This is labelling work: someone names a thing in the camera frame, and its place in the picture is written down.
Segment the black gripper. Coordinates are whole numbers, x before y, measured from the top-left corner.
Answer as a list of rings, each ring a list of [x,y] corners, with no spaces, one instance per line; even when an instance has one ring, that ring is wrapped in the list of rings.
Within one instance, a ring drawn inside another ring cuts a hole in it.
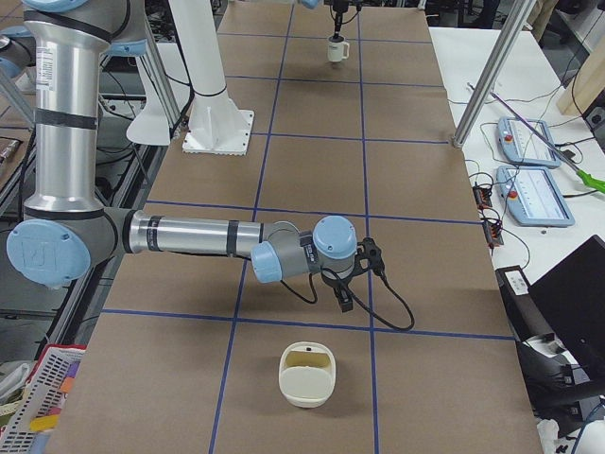
[[[356,276],[357,273],[354,269],[350,269],[349,271],[333,271],[329,268],[321,269],[321,279],[327,286],[333,289],[342,313],[353,309],[355,294],[349,288],[349,284]]]
[[[334,33],[332,35],[332,41],[334,43],[339,43],[342,41],[340,31],[343,22],[343,14],[347,11],[347,0],[332,0],[332,10],[334,11]]]

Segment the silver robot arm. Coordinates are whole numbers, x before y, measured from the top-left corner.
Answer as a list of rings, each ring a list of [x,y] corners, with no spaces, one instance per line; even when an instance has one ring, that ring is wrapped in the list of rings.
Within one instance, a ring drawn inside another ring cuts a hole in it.
[[[295,225],[151,216],[105,206],[95,195],[100,60],[147,52],[140,1],[27,1],[36,42],[36,182],[7,239],[12,266],[57,288],[119,253],[142,251],[248,259],[257,279],[319,274],[342,310],[353,306],[357,240],[346,218]]]
[[[37,95],[98,95],[98,57],[112,42],[143,40],[142,1],[25,1],[24,20],[35,26],[1,32],[1,71],[14,78],[28,66],[45,68],[36,54],[48,41],[52,74],[38,76]]]

